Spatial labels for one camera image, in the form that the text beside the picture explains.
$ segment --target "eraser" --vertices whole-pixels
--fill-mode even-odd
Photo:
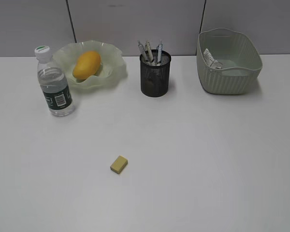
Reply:
[[[126,167],[127,164],[128,164],[128,160],[126,158],[122,156],[118,156],[118,158],[111,165],[111,170],[119,174]]]

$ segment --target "pen holder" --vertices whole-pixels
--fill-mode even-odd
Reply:
[[[157,62],[158,50],[151,50],[155,62]],[[171,56],[162,51],[161,66],[152,66],[146,64],[142,55],[140,55],[141,64],[141,91],[149,97],[161,97],[166,94],[169,88]]]

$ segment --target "white bottle cap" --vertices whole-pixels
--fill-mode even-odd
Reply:
[[[49,46],[39,46],[34,50],[34,54],[38,60],[46,60],[52,57],[52,52]]]

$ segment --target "yellow mango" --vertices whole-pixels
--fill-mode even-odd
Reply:
[[[101,64],[101,57],[95,51],[88,51],[80,55],[73,69],[73,76],[78,80],[86,80],[94,75]]]

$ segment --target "glass bowl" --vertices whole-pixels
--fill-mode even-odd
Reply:
[[[96,51],[101,56],[101,66],[95,75],[85,81],[77,80],[73,69],[81,54],[87,51]],[[126,63],[121,56],[122,52],[114,45],[98,41],[71,43],[54,53],[53,58],[64,71],[70,87],[92,88],[111,85],[118,81],[122,72],[126,72]]]

